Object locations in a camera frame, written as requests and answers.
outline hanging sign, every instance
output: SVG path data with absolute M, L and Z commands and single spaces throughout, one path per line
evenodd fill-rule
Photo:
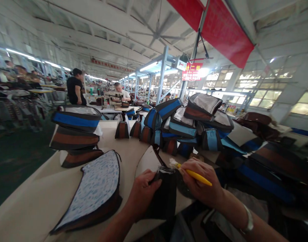
M 182 72 L 182 81 L 201 81 L 199 77 L 199 70 L 203 63 L 187 63 L 185 71 Z
M 94 64 L 97 64 L 97 65 L 105 66 L 105 67 L 108 67 L 108 68 L 113 68 L 113 69 L 123 71 L 123 72 L 133 72 L 134 71 L 134 70 L 128 69 L 126 67 L 116 66 L 116 65 L 113 65 L 111 63 L 103 62 L 103 61 L 96 60 L 96 59 L 93 59 L 93 58 L 91 58 L 91 62 L 94 63 Z

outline red sign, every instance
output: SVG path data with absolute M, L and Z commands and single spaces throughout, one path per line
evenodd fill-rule
M 244 68 L 254 45 L 222 0 L 210 0 L 202 37 L 239 68 Z
M 119 71 L 124 71 L 124 72 L 133 72 L 134 71 L 134 70 L 131 70 L 131 69 L 128 69 L 128 68 L 125 68 L 125 67 L 116 66 L 116 65 L 110 64 L 108 62 L 102 62 L 102 61 L 99 61 L 99 60 L 96 60 L 96 59 L 91 59 L 91 62 L 94 63 L 94 64 L 101 65 L 101 66 L 106 66 L 108 68 L 113 68 L 113 69 L 116 69 L 116 70 L 119 70 Z
M 199 77 L 199 70 L 202 68 L 203 63 L 187 63 L 185 71 L 182 72 L 182 81 L 201 81 Z
M 203 4 L 200 0 L 167 0 L 196 32 L 199 29 Z

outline green floor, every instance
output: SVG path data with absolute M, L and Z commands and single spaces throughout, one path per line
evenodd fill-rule
M 47 117 L 41 132 L 18 129 L 0 137 L 0 205 L 54 154 L 48 146 L 54 127 Z

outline blue stripe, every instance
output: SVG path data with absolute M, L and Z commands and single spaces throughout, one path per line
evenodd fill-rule
M 242 165 L 241 167 L 238 168 L 238 171 L 243 175 L 245 175 L 246 177 L 248 177 L 250 180 L 254 181 L 262 188 L 266 189 L 267 191 L 271 192 L 272 194 L 274 194 L 275 196 L 286 202 L 287 204 L 294 203 L 295 197 L 293 196 L 293 194 L 289 193 L 283 187 L 265 178 L 264 176 L 255 172 L 249 167 Z
M 170 122 L 169 127 L 171 129 L 177 130 L 177 131 L 182 132 L 184 134 L 189 134 L 191 136 L 195 136 L 196 129 L 187 128 L 187 127 L 184 127 L 182 125 L 175 124 L 175 123 L 172 123 L 172 122 Z
M 155 115 L 156 110 L 152 109 L 149 114 L 148 114 L 148 118 L 147 118 L 147 126 L 149 126 L 150 128 L 152 128 L 152 124 L 153 124 L 153 119 L 154 119 L 154 115 Z
M 175 102 L 162 108 L 161 110 L 158 111 L 158 113 L 161 115 L 161 117 L 163 117 L 165 114 L 167 114 L 168 112 L 172 111 L 175 108 L 178 108 L 181 105 L 182 105 L 181 101 L 179 99 L 176 99 Z
M 160 140 L 161 140 L 161 131 L 157 130 L 155 131 L 155 144 L 160 145 Z
M 208 147 L 210 151 L 218 151 L 217 136 L 215 130 L 207 130 Z
M 171 133 L 164 133 L 162 132 L 162 137 L 163 138 L 168 138 L 168 137 L 180 137 L 179 135 L 176 134 L 171 134 Z
M 53 120 L 59 123 L 65 123 L 69 125 L 83 126 L 83 127 L 97 127 L 99 123 L 99 120 L 87 120 L 61 113 L 56 113 Z
M 243 151 L 240 149 L 240 147 L 238 145 L 236 145 L 230 138 L 228 137 L 224 137 L 222 140 L 221 140 L 221 143 L 222 145 L 224 146 L 227 146 L 229 148 L 232 148 L 234 149 L 235 151 L 238 151 L 239 153 L 242 153 L 242 154 L 247 154 L 247 152 Z

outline pole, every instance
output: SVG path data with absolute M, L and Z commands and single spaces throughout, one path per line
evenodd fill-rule
M 166 45 L 164 47 L 164 53 L 163 53 L 163 58 L 162 58 L 162 66 L 161 66 L 161 75 L 160 75 L 160 81 L 159 81 L 158 93 L 157 93 L 158 103 L 156 103 L 156 104 L 160 104 L 160 102 L 162 100 L 161 94 L 162 94 L 162 88 L 163 88 L 164 72 L 165 72 L 165 64 L 166 64 L 167 55 L 168 55 L 168 46 Z

